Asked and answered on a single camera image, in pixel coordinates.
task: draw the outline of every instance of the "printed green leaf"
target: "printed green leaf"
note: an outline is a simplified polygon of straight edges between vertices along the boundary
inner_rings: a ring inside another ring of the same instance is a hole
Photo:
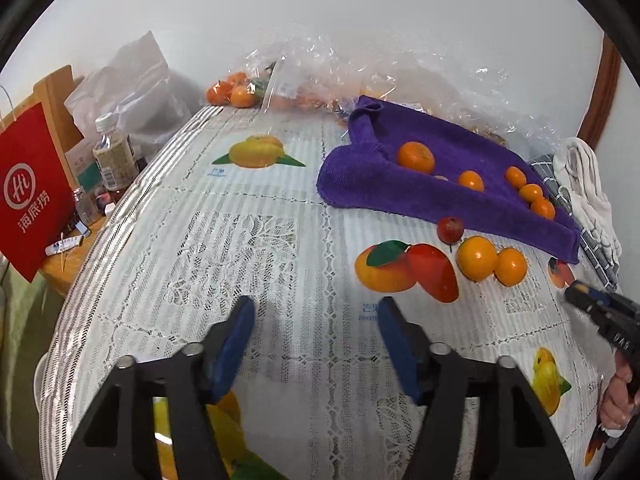
[[[571,384],[564,377],[560,376],[560,395],[563,396],[571,389]]]
[[[298,166],[299,168],[306,168],[306,166],[302,164],[302,162],[289,155],[278,157],[278,160],[276,160],[276,164],[286,164],[287,166]]]
[[[231,164],[231,159],[229,158],[229,154],[221,156],[212,162],[212,164]]]
[[[400,254],[404,253],[409,245],[400,240],[387,240],[376,247],[367,256],[369,267],[379,267],[395,261]]]

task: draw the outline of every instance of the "red paper bag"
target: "red paper bag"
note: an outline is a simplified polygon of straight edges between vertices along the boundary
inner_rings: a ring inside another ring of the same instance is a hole
[[[74,211],[42,104],[0,132],[0,183],[0,252],[31,281]]]

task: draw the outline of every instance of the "white wall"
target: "white wall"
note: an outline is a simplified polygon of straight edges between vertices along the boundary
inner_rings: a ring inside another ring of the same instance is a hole
[[[623,63],[611,114],[596,149],[620,243],[620,287],[640,302],[640,88]]]
[[[99,67],[127,41],[156,35],[172,69],[202,89],[238,56],[293,23],[338,41],[363,36],[505,69],[510,106],[575,135],[589,103],[602,32],[575,0],[56,0],[29,31],[0,84],[19,102],[46,73]],[[6,104],[0,96],[0,107]]]

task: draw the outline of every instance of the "metal bolt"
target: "metal bolt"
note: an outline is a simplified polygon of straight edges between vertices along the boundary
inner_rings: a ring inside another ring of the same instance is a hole
[[[431,350],[432,354],[447,355],[451,352],[451,347],[444,343],[431,343],[429,350]]]
[[[182,349],[182,353],[188,356],[198,355],[204,350],[202,343],[189,343]]]
[[[502,368],[515,368],[517,366],[516,361],[509,355],[501,355],[498,357],[498,364]]]
[[[133,357],[133,355],[123,355],[120,359],[118,359],[116,366],[120,370],[124,370],[125,368],[129,368],[133,366],[135,363],[136,363],[136,358]]]

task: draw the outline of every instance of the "purple towel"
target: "purple towel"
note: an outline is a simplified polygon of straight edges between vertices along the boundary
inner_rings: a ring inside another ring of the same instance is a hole
[[[565,262],[578,263],[578,227],[562,208],[551,221],[529,210],[504,178],[520,168],[530,184],[548,191],[515,153],[460,126],[400,105],[362,96],[349,118],[350,146],[335,148],[318,174],[318,193],[334,207],[362,207],[429,222],[460,218],[475,231],[513,238]],[[400,146],[426,145],[436,159],[433,175],[396,164]],[[484,192],[459,186],[465,170],[484,181]]]

